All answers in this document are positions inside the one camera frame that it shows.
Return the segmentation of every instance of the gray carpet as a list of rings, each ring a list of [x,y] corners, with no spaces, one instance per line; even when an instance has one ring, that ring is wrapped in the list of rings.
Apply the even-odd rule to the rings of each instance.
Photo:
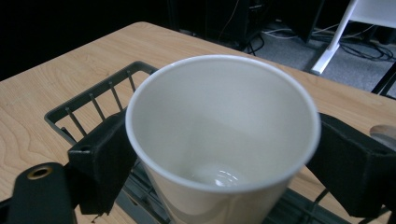
[[[325,42],[312,39],[308,43],[305,43],[298,37],[283,39],[264,33],[261,33],[261,36],[264,40],[264,46],[255,52],[256,56],[308,73],[311,73],[315,62],[328,46]],[[257,37],[251,41],[251,44],[253,49],[258,49],[262,41]],[[377,51],[366,47],[358,45],[349,46],[373,56],[379,54]],[[390,44],[383,47],[396,55],[395,45]],[[393,62],[373,62],[363,59],[339,48],[320,76],[364,91],[371,91],[380,78],[390,69],[392,64]],[[396,96],[396,87],[391,88],[389,95]]]

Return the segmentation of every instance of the cup rim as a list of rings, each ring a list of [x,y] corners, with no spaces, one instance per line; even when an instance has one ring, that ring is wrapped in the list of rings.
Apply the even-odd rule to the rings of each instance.
[[[214,185],[208,185],[208,184],[203,184],[199,183],[196,181],[192,181],[183,177],[180,177],[178,175],[175,175],[165,169],[163,169],[157,162],[155,162],[153,159],[151,159],[147,153],[143,150],[143,148],[140,146],[138,143],[135,135],[134,135],[134,129],[133,129],[133,113],[134,113],[134,105],[136,104],[137,99],[139,99],[139,96],[145,91],[145,89],[152,83],[154,82],[158,77],[162,75],[162,73],[166,73],[169,70],[174,69],[175,67],[185,65],[188,63],[194,63],[196,61],[213,61],[213,60],[227,60],[227,61],[232,61],[232,62],[242,62],[242,63],[250,63],[254,65],[258,65],[261,67],[264,67],[265,69],[271,70],[275,73],[277,73],[280,77],[286,79],[289,84],[297,90],[304,99],[306,105],[308,106],[308,111],[311,112],[311,118],[312,118],[312,129],[313,129],[313,136],[309,139],[310,142],[308,145],[309,149],[304,152],[304,155],[295,162],[292,166],[290,166],[286,172],[281,173],[280,175],[277,175],[276,177],[268,178],[263,181],[256,181],[253,183],[249,184],[244,184],[244,185],[239,185],[239,186],[231,186],[231,187],[221,187],[221,186],[214,186]],[[126,132],[128,135],[128,139],[131,143],[131,145],[134,148],[134,151],[136,152],[137,156],[140,158],[140,160],[147,165],[150,169],[152,169],[154,172],[157,174],[161,175],[167,180],[170,180],[172,182],[175,182],[181,186],[190,188],[190,189],[198,189],[201,191],[205,192],[213,192],[213,193],[237,193],[237,192],[246,192],[246,191],[253,191],[253,190],[259,190],[263,188],[268,188],[271,187],[277,183],[287,181],[291,177],[293,177],[309,160],[312,158],[314,155],[316,148],[318,146],[319,138],[320,138],[320,116],[318,114],[317,108],[315,106],[315,103],[307,90],[296,80],[294,79],[291,75],[288,75],[281,69],[268,64],[268,63],[263,63],[254,59],[250,59],[247,57],[242,57],[242,56],[235,56],[235,55],[225,55],[225,54],[209,54],[209,55],[201,55],[201,56],[194,56],[186,59],[182,59],[179,61],[176,61],[174,63],[170,63],[163,68],[159,69],[157,72],[153,73],[150,75],[148,78],[146,78],[143,83],[136,89],[134,95],[132,96],[128,107],[127,111],[125,114],[125,128]]]

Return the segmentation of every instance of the cup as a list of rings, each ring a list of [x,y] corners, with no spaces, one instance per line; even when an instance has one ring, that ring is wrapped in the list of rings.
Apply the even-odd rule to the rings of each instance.
[[[140,85],[125,118],[174,223],[262,223],[312,157],[319,124],[295,79],[231,55],[166,65]]]

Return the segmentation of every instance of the wooden table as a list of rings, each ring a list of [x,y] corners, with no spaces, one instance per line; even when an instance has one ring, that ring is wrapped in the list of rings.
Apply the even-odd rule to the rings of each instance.
[[[191,56],[232,54],[255,58],[204,40],[183,35],[145,22],[72,50],[0,83],[0,200],[12,195],[16,176],[39,163],[68,162],[70,145],[51,129],[44,115],[52,108],[121,70],[134,61],[157,68]],[[300,81],[315,99],[319,112],[332,115],[359,131],[369,134],[376,124],[396,126],[396,102],[330,80],[271,63]],[[121,97],[127,102],[130,96]],[[90,125],[92,118],[83,117]],[[293,180],[292,189],[314,200],[323,187],[303,169]],[[323,205],[353,222],[332,197]],[[78,213],[78,223],[90,223],[94,216]],[[96,223],[134,223],[117,205],[109,216]]]

